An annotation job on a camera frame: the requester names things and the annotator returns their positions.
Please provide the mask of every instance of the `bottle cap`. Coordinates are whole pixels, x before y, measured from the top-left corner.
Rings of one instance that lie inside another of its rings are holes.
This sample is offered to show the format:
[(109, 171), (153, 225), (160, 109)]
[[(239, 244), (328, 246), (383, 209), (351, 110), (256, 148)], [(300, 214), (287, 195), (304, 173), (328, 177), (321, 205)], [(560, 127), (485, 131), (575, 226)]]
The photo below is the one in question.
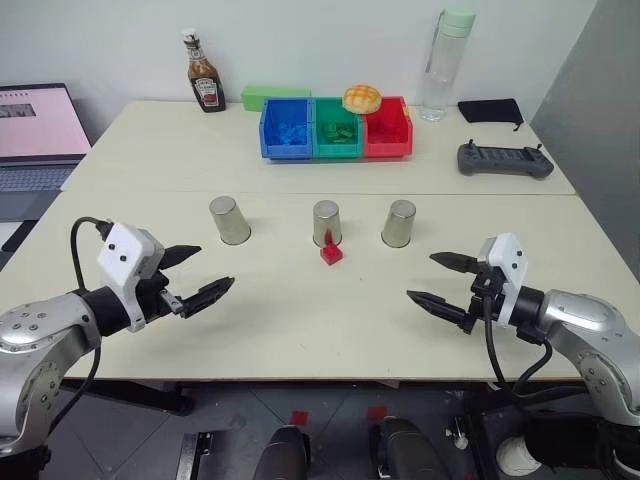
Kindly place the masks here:
[(198, 41), (198, 34), (195, 28), (183, 28), (182, 36), (185, 42), (193, 43)]
[(476, 14), (471, 10), (449, 7), (442, 12), (440, 31), (450, 37), (465, 38), (469, 36)]

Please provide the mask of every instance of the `laptop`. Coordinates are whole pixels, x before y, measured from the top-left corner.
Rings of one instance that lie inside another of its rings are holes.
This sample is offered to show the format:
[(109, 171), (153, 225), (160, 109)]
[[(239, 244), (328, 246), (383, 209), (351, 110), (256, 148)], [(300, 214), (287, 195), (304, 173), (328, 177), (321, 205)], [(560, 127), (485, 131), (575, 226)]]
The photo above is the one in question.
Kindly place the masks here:
[(0, 86), (0, 222), (38, 220), (90, 149), (63, 83)]

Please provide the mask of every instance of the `laptop keyboard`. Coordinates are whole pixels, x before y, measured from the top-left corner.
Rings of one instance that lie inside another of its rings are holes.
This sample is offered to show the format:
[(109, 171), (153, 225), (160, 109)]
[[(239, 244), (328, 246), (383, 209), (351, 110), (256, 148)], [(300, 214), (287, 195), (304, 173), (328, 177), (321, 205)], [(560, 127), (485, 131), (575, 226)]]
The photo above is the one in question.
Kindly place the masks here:
[(0, 168), (0, 192), (60, 190), (73, 168)]

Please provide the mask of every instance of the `bottle label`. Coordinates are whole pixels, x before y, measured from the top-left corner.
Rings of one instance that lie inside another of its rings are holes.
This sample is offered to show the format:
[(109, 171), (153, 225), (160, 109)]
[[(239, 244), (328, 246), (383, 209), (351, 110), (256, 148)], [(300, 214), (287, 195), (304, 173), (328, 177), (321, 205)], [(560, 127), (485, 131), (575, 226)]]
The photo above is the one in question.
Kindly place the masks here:
[(189, 55), (189, 61), (194, 62), (196, 60), (204, 60), (204, 51), (201, 48), (189, 48), (187, 47), (187, 54)]
[(218, 85), (213, 79), (198, 78), (194, 81), (194, 85), (205, 107), (218, 106)]

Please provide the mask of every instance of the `game controller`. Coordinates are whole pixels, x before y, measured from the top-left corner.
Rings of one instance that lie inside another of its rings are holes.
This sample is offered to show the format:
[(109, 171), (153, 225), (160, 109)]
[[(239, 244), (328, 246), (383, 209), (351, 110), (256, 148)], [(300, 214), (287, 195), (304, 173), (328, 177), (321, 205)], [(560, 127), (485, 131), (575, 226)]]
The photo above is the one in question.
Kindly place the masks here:
[(458, 169), (465, 175), (505, 173), (542, 179), (553, 172), (553, 164), (540, 147), (542, 144), (536, 148), (479, 147), (470, 139), (458, 148)]

